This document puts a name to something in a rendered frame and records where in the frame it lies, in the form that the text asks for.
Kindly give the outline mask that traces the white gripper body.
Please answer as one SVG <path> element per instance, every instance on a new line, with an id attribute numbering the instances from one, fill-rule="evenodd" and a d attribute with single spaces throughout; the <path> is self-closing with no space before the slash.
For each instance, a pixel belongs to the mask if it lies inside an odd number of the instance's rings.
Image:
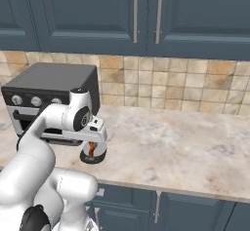
<path id="1" fill-rule="evenodd" d="M 82 130 L 80 132 L 67 131 L 66 137 L 69 139 L 105 143 L 107 139 L 107 133 L 105 127 L 102 127 L 99 131 L 96 132 L 90 130 Z"/>

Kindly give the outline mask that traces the black toaster oven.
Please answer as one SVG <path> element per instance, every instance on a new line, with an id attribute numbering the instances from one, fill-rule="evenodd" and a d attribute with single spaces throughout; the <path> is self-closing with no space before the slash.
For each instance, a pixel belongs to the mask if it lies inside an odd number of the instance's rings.
<path id="1" fill-rule="evenodd" d="M 9 81 L 1 88 L 1 92 L 17 136 L 21 136 L 31 122 L 15 120 L 15 110 L 20 114 L 35 115 L 43 103 L 52 102 L 55 97 L 62 104 L 69 104 L 69 92 L 83 87 L 90 92 L 92 112 L 96 115 L 100 109 L 100 94 L 95 65 L 36 62 Z M 14 95 L 21 97 L 21 105 L 13 104 Z M 34 96 L 42 100 L 38 107 L 31 103 Z"/>

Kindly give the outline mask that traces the blue base cupboard door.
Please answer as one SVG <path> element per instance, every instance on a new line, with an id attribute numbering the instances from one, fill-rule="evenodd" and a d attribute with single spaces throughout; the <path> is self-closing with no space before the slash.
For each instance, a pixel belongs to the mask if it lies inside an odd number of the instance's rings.
<path id="1" fill-rule="evenodd" d="M 235 204 L 225 231 L 250 231 L 250 204 Z"/>
<path id="2" fill-rule="evenodd" d="M 103 195 L 97 195 L 87 206 L 101 231 L 149 231 L 153 191 L 108 184 L 100 184 L 99 190 Z"/>
<path id="3" fill-rule="evenodd" d="M 224 202 L 182 194 L 160 197 L 160 231 L 214 231 Z"/>

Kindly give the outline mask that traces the blue wall cupboard door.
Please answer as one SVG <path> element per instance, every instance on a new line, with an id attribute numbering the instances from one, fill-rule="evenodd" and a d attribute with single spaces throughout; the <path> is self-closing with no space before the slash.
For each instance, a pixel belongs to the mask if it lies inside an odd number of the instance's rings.
<path id="1" fill-rule="evenodd" d="M 148 0 L 146 54 L 159 58 L 250 61 L 250 0 Z"/>
<path id="2" fill-rule="evenodd" d="M 38 49 L 28 0 L 0 0 L 0 50 Z"/>
<path id="3" fill-rule="evenodd" d="M 41 52 L 143 56 L 147 0 L 138 0 L 133 43 L 133 0 L 29 0 Z"/>

